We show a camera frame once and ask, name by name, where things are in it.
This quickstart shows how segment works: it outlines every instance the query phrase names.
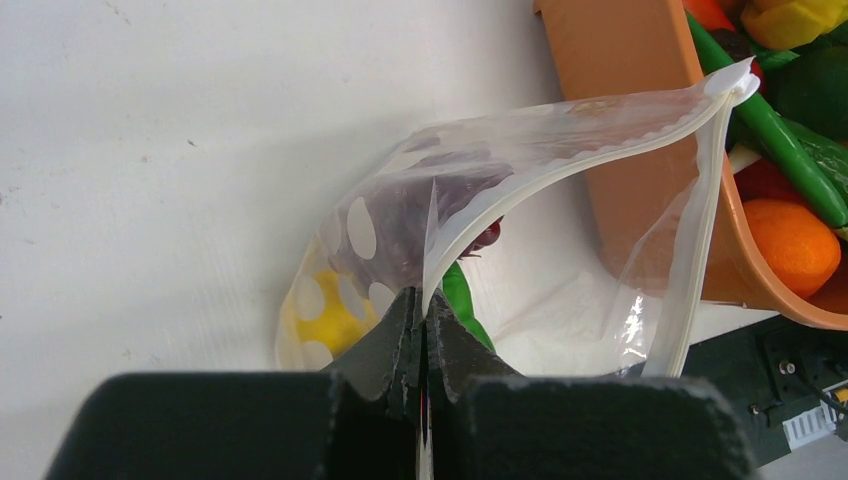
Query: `transparent plastic bag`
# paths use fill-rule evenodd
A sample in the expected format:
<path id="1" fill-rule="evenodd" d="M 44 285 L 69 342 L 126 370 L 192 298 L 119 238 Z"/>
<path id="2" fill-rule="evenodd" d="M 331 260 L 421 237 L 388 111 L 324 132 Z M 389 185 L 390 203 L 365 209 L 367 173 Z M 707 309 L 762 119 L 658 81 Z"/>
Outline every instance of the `transparent plastic bag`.
<path id="1" fill-rule="evenodd" d="M 420 287 L 426 309 L 463 250 L 500 217 L 507 236 L 510 211 L 544 196 L 546 187 L 577 188 L 573 176 L 581 171 L 670 148 L 686 181 L 649 225 L 625 229 L 639 239 L 623 267 L 604 259 L 586 222 L 586 231 L 568 232 L 568 245 L 528 247 L 548 261 L 536 255 L 535 265 L 522 265 L 526 250 L 513 242 L 501 257 L 515 272 L 496 268 L 481 279 L 472 271 L 469 282 L 478 319 L 522 373 L 599 375 L 645 362 L 645 375 L 679 375 L 703 282 L 727 122 L 757 86 L 746 61 L 687 89 L 542 105 L 412 135 L 339 201 L 312 238 L 281 309 L 280 366 L 326 366 L 377 324 L 404 287 Z M 563 215 L 591 218 L 597 211 L 590 203 L 563 205 L 569 207 L 577 211 Z M 534 221 L 524 213 L 516 219 Z M 502 296 L 510 296 L 508 308 L 498 305 Z M 532 355 L 539 358 L 526 361 Z"/>

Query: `black cable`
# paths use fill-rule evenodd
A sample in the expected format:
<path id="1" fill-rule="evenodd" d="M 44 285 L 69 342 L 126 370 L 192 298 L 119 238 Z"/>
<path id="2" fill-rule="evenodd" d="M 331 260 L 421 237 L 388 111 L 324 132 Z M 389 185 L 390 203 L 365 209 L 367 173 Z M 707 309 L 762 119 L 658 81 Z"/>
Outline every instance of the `black cable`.
<path id="1" fill-rule="evenodd" d="M 818 397 L 819 400 L 824 402 L 828 407 L 836 410 L 837 413 L 841 413 L 842 415 L 845 415 L 846 418 L 848 418 L 848 408 L 846 408 L 844 405 L 831 398 L 830 395 L 824 393 L 818 387 L 813 385 L 813 382 L 811 382 L 806 375 L 801 373 L 800 369 L 795 373 L 795 376 L 798 377 L 798 380 L 801 381 L 801 384 L 804 385 L 804 387 L 809 390 L 810 393 Z"/>

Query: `white polka dot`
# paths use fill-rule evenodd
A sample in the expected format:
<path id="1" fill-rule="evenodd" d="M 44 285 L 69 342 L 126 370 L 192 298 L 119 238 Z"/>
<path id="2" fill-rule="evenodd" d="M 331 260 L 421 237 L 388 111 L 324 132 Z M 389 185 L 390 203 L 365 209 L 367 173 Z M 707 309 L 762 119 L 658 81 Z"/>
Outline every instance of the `white polka dot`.
<path id="1" fill-rule="evenodd" d="M 351 315 L 357 320 L 365 320 L 365 305 L 362 304 L 362 297 L 347 277 L 339 277 L 339 297 Z"/>
<path id="2" fill-rule="evenodd" d="M 300 277 L 294 290 L 294 308 L 301 320 L 315 320 L 324 313 L 324 292 L 312 277 Z"/>
<path id="3" fill-rule="evenodd" d="M 333 362 L 333 354 L 330 353 L 330 349 L 321 342 L 316 342 L 314 340 L 303 342 L 301 349 L 303 350 L 303 363 L 306 368 L 324 368 Z"/>
<path id="4" fill-rule="evenodd" d="M 342 246 L 342 226 L 339 223 L 339 214 L 335 210 L 330 214 L 321 228 L 319 229 L 321 241 L 330 251 L 330 255 L 335 255 Z"/>
<path id="5" fill-rule="evenodd" d="M 377 234 L 374 232 L 374 221 L 371 220 L 362 197 L 350 204 L 350 210 L 347 212 L 347 236 L 357 255 L 365 260 L 374 258 L 377 253 Z"/>
<path id="6" fill-rule="evenodd" d="M 368 287 L 368 298 L 371 300 L 377 318 L 381 319 L 392 302 L 395 301 L 395 294 L 389 287 L 380 282 L 374 282 Z"/>

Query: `green object in bag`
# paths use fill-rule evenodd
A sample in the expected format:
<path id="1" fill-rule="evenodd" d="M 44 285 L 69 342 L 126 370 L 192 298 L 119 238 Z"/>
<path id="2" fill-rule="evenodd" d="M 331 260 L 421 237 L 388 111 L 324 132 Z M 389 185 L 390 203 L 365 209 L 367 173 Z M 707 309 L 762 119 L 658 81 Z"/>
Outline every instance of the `green object in bag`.
<path id="1" fill-rule="evenodd" d="M 465 279 L 465 274 L 459 267 L 459 262 L 453 262 L 445 276 L 442 277 L 442 291 L 445 293 L 445 298 L 448 299 L 453 312 L 459 319 L 459 323 L 466 330 L 474 335 L 478 342 L 482 343 L 486 348 L 495 352 L 495 345 L 489 334 L 483 328 L 483 325 L 474 318 L 474 306 L 471 304 L 471 289 L 468 287 L 468 281 Z"/>

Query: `yellow object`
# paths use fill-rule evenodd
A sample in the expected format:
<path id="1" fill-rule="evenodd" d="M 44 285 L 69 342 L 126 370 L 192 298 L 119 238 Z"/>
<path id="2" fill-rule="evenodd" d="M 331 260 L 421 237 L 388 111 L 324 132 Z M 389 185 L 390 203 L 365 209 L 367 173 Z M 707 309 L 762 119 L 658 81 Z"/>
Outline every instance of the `yellow object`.
<path id="1" fill-rule="evenodd" d="M 839 403 L 848 403 L 848 387 L 840 388 L 839 390 L 833 392 L 836 396 L 836 401 Z"/>
<path id="2" fill-rule="evenodd" d="M 323 270 L 301 277 L 297 282 L 294 298 L 286 299 L 288 305 L 283 307 L 283 312 L 293 317 L 301 344 L 319 342 L 335 359 L 377 324 L 371 302 L 356 293 L 347 277 L 333 270 Z M 304 315 L 304 312 L 314 312 L 314 315 Z"/>
<path id="3" fill-rule="evenodd" d="M 742 24 L 760 45 L 789 50 L 848 20 L 848 0 L 750 0 Z"/>

